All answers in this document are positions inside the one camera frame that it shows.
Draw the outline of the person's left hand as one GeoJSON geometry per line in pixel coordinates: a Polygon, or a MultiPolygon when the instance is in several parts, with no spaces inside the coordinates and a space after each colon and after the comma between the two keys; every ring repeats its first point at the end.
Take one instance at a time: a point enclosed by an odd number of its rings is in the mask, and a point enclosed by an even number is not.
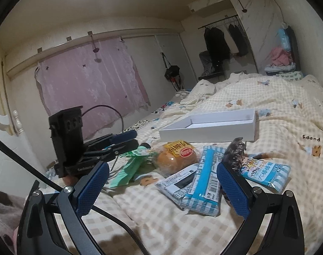
{"type": "Polygon", "coordinates": [[[79,180],[78,178],[70,176],[70,175],[63,177],[63,182],[66,187],[74,186],[78,182],[78,180],[79,180]]]}

